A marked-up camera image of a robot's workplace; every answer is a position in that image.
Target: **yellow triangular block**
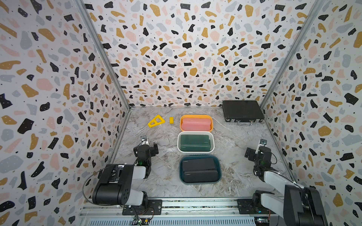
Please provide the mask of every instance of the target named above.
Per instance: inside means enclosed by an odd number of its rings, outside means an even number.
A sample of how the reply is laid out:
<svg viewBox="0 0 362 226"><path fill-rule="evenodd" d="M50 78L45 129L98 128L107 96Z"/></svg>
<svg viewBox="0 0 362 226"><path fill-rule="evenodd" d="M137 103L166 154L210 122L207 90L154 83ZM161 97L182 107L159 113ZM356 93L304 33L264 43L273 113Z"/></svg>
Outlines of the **yellow triangular block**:
<svg viewBox="0 0 362 226"><path fill-rule="evenodd" d="M156 117L154 117L149 123L148 123L148 126L150 128L152 127L155 127L157 125L161 125L163 123L165 123L166 121L160 116L160 115L157 115Z"/></svg>

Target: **terrazzo patterned wall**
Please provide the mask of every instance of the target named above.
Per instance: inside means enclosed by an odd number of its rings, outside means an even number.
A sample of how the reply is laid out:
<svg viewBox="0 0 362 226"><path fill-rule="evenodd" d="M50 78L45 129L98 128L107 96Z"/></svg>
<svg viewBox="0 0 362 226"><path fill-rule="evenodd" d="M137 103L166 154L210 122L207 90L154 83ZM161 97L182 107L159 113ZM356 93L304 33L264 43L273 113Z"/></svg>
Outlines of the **terrazzo patterned wall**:
<svg viewBox="0 0 362 226"><path fill-rule="evenodd" d="M265 113L299 183L329 225L361 225L362 1L326 1Z"/></svg>
<svg viewBox="0 0 362 226"><path fill-rule="evenodd" d="M73 2L0 7L0 225L75 225L125 109Z"/></svg>
<svg viewBox="0 0 362 226"><path fill-rule="evenodd" d="M261 103L313 0L84 0L131 106Z"/></svg>

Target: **black cable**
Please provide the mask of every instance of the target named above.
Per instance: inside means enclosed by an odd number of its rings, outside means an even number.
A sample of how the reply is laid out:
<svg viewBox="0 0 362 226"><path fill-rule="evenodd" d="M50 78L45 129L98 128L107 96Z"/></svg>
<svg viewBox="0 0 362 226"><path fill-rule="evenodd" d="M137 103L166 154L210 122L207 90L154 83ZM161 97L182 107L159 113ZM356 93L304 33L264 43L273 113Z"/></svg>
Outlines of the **black cable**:
<svg viewBox="0 0 362 226"><path fill-rule="evenodd" d="M140 142L139 145L137 146L137 150L136 150L136 151L138 151L139 146L140 146L143 142L146 143L146 141L147 141L147 139L141 140L141 142Z"/></svg>
<svg viewBox="0 0 362 226"><path fill-rule="evenodd" d="M147 211L148 211L148 208L145 209L142 213L138 213L138 214L139 214L139 215L143 215L143 214L147 213Z"/></svg>
<svg viewBox="0 0 362 226"><path fill-rule="evenodd" d="M137 223L139 223L139 225L141 225L141 222L139 222L139 218L138 218L138 214L136 209L131 205L131 208L133 208L133 210L135 211L136 217L137 217Z"/></svg>
<svg viewBox="0 0 362 226"><path fill-rule="evenodd" d="M153 212L152 212L152 217L151 217L151 219L150 219L150 221L153 219L153 216L154 216L154 214L155 214L155 209L152 207L152 206L150 206L152 209L153 209Z"/></svg>
<svg viewBox="0 0 362 226"><path fill-rule="evenodd" d="M98 172L100 172L101 170L104 170L104 169L109 168L109 167L114 167L114 166L112 165L112 166L108 166L108 167L105 167L105 168L103 168L103 169L98 170L97 172L95 172L95 173L93 173L91 176L89 176L89 177L85 180L85 182L83 183L82 193L83 193L83 196L84 196L84 198L85 198L85 200L86 200L87 202L89 202L89 203L91 203L91 204L93 204L93 205L98 205L98 206L114 206L114 205L109 205L109 204L96 204L96 203L93 203L93 202L91 202L91 201L85 196L85 193L84 193L84 186L85 186L86 182L89 180L89 178L91 178L92 176L96 175L96 174L97 174Z"/></svg>
<svg viewBox="0 0 362 226"><path fill-rule="evenodd" d="M272 163L272 164L276 164L278 162L277 160L277 157L275 156L275 154L271 153L272 155L274 155L274 158L275 158L275 163Z"/></svg>
<svg viewBox="0 0 362 226"><path fill-rule="evenodd" d="M310 202L309 202L309 199L308 199L308 197L307 197L307 194L304 192L304 190L303 190L299 185L297 185L297 184L295 184L295 185L298 186L298 187L302 190L302 192L304 193L304 196L306 197L306 200L307 200L307 202L308 202L309 211L310 211L311 214L312 214L313 225L315 225L315 224L314 224L314 216L313 216L313 213L312 213L311 204L310 204Z"/></svg>
<svg viewBox="0 0 362 226"><path fill-rule="evenodd" d="M275 226L278 226L278 224L279 224L279 218L280 218L280 216L278 215L278 222L277 222L277 225L275 225Z"/></svg>
<svg viewBox="0 0 362 226"><path fill-rule="evenodd" d="M289 180L289 181L290 181L290 182L292 182L292 183L294 183L294 182L295 182L295 181L292 181L291 179L289 179L288 177L283 176L283 175L282 175L282 174L280 174L280 173L276 173L276 174L278 174L278 175L280 175L280 176L284 177L285 179Z"/></svg>
<svg viewBox="0 0 362 226"><path fill-rule="evenodd" d="M254 207L251 207L251 209L252 209L255 213L257 213L257 214L260 214L260 212L261 212L259 209L258 209L259 212L256 212L256 211L254 210Z"/></svg>
<svg viewBox="0 0 362 226"><path fill-rule="evenodd" d="M238 206L238 208L243 208L243 207L250 206L250 204L252 204L252 203L253 203L253 200L251 199L251 202L248 205L246 205L246 206Z"/></svg>

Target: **green box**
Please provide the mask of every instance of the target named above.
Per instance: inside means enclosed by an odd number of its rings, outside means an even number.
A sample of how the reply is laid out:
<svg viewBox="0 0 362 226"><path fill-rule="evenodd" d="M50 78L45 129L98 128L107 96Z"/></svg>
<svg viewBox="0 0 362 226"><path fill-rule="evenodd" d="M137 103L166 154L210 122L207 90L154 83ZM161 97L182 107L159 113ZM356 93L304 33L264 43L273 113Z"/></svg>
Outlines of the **green box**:
<svg viewBox="0 0 362 226"><path fill-rule="evenodd" d="M211 141L208 135L181 135L180 150L183 152L209 152Z"/></svg>

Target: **gray marble surface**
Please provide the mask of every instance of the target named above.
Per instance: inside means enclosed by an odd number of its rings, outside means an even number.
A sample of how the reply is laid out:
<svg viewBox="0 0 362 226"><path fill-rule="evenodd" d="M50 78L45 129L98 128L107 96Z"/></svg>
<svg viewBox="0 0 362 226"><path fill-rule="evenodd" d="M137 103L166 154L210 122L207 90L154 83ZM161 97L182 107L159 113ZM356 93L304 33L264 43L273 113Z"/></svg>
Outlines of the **gray marble surface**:
<svg viewBox="0 0 362 226"><path fill-rule="evenodd" d="M211 154L220 160L222 169L222 179L216 184L185 185L180 180L179 163L185 155L177 149L177 135L181 132L180 118L186 114L212 117L215 149ZM148 122L156 115L166 122L149 128ZM169 117L174 118L174 124L169 123ZM278 159L272 166L289 177L266 124L239 126L227 123L219 107L133 108L114 163L134 163L133 147L140 143L142 135L147 136L151 146L154 142L158 144L159 154L152 157L150 176L145 180L134 180L132 189L146 191L149 197L251 197L257 189L273 191L273 187L254 176L253 162L244 157L247 147L255 149L261 138L268 141L268 147Z"/></svg>

